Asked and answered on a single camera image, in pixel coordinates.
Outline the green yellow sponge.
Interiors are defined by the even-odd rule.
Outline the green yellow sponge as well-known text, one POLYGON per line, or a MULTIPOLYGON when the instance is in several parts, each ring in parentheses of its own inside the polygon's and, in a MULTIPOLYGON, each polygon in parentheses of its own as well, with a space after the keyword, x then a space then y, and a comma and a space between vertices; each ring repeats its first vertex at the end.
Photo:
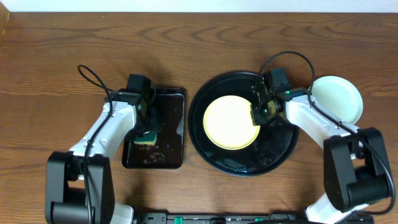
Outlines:
POLYGON ((157 141, 157 133, 149 133, 144 135, 143 137, 135 138, 134 144, 154 146, 156 144, 156 141, 157 141))

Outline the black rectangular water tray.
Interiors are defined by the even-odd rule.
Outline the black rectangular water tray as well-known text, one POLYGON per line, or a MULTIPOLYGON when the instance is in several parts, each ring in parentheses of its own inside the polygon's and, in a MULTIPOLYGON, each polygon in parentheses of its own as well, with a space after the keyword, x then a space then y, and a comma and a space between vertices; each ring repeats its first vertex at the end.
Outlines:
POLYGON ((178 169, 183 162, 185 90, 158 89, 155 108, 161 130, 154 146, 137 145, 124 138, 122 164, 127 169, 178 169))

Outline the black round tray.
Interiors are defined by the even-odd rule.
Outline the black round tray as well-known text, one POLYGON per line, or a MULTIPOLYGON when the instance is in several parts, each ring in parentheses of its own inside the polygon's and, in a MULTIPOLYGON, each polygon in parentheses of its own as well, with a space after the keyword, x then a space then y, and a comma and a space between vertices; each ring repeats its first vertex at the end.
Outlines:
POLYGON ((206 108, 219 97, 236 95, 257 103, 255 92, 259 75, 249 71, 229 72, 206 82, 194 96, 188 113, 188 132, 197 153, 214 168, 236 176, 266 174, 279 167, 294 150, 299 128, 278 117, 260 127, 250 145, 227 150, 217 146, 205 134, 203 118, 206 108))

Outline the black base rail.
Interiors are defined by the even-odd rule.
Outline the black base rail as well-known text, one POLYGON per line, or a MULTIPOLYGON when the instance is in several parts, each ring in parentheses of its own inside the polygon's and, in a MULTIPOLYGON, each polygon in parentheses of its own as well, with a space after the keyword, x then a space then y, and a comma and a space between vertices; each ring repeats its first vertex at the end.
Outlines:
POLYGON ((374 224, 370 215, 355 215, 353 213, 336 214, 327 212, 317 215, 314 209, 308 208, 302 212, 290 210, 274 210, 270 213, 238 214, 238 213, 169 213, 146 212, 136 213, 133 224, 247 224, 247 223, 345 223, 374 224))

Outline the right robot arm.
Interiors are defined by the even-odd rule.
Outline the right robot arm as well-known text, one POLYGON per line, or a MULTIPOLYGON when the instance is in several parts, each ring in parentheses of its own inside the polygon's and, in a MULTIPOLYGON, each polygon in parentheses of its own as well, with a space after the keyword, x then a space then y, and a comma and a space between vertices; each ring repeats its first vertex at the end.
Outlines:
POLYGON ((343 223, 384 198, 396 199, 381 133, 361 129, 328 111, 310 88, 292 88, 284 69, 260 73, 259 101, 251 106, 256 126, 276 118, 299 127, 323 149, 325 193, 305 210, 311 223, 343 223))

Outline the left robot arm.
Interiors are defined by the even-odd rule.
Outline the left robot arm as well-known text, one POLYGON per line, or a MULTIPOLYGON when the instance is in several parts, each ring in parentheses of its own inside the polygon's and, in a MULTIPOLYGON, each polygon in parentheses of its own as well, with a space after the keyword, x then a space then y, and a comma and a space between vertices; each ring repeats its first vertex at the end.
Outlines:
POLYGON ((151 80, 131 74, 125 88, 106 90, 103 110, 85 136, 47 160, 47 223, 132 223, 134 210, 116 203, 110 162, 120 144, 153 132, 151 80))

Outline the light blue plate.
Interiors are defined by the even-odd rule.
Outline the light blue plate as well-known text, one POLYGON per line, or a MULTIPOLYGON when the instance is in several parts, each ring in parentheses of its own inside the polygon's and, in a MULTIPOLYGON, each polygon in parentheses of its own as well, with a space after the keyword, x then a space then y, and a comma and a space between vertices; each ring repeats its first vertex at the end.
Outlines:
POLYGON ((362 96, 358 89, 344 78, 325 76, 316 79, 312 95, 324 108, 347 123, 355 124, 362 115, 362 96))

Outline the yellow plate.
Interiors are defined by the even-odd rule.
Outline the yellow plate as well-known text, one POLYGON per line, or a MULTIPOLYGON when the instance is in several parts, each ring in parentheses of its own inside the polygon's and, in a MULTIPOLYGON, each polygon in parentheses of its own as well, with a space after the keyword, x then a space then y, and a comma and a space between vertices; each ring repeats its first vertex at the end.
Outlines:
POLYGON ((203 128, 213 144, 230 151, 249 146, 261 129, 253 124, 249 100, 236 95, 212 101, 203 115, 203 128))

